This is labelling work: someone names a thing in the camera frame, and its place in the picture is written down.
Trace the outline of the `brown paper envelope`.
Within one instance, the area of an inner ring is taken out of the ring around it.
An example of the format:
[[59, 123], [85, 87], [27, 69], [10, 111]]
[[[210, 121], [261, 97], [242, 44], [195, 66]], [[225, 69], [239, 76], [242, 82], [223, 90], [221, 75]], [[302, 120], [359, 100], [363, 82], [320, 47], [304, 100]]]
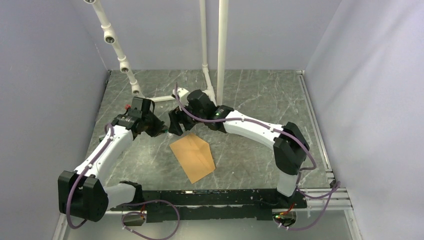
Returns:
[[193, 133], [169, 146], [192, 184], [216, 169], [210, 145]]

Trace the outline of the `green white glue stick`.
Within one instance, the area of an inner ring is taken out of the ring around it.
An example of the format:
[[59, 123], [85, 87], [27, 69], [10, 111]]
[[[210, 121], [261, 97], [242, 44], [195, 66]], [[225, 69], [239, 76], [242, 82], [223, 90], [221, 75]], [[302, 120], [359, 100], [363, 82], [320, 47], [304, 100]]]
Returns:
[[164, 131], [163, 133], [166, 134], [168, 137], [172, 137], [173, 136], [173, 134], [170, 133], [168, 130]]

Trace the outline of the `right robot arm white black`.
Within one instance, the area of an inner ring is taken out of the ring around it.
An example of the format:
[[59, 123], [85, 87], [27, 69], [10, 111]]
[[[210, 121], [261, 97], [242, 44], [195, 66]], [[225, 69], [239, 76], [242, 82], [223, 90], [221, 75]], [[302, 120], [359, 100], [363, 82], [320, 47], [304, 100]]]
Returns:
[[302, 164], [310, 155], [310, 146], [295, 123], [280, 125], [249, 117], [232, 107], [216, 105], [200, 89], [178, 87], [171, 95], [178, 103], [168, 113], [171, 134], [181, 136], [195, 125], [204, 124], [211, 131], [245, 137], [270, 148], [279, 170], [276, 203], [287, 208], [295, 201]]

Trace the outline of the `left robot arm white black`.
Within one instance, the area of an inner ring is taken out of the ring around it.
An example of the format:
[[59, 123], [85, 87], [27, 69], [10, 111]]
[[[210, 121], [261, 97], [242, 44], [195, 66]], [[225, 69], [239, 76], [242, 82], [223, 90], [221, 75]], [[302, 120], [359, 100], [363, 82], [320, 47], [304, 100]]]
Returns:
[[73, 229], [71, 217], [84, 222], [98, 222], [109, 209], [126, 205], [131, 210], [144, 203], [143, 187], [129, 180], [105, 185], [118, 157], [137, 136], [146, 133], [154, 138], [168, 131], [155, 114], [151, 99], [134, 97], [123, 114], [104, 126], [104, 138], [95, 150], [73, 171], [63, 171], [57, 180], [58, 207]]

